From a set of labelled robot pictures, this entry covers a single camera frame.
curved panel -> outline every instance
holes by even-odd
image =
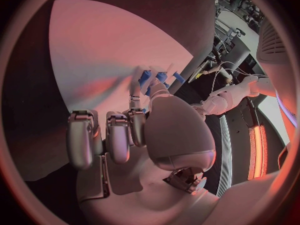
[[[192,55],[168,34],[121,8],[90,0],[56,0],[49,47],[61,96],[69,110],[95,109],[102,135],[106,112],[129,108],[128,86],[138,65],[179,73]],[[174,78],[169,76],[167,83]],[[142,103],[147,97],[142,96]]]

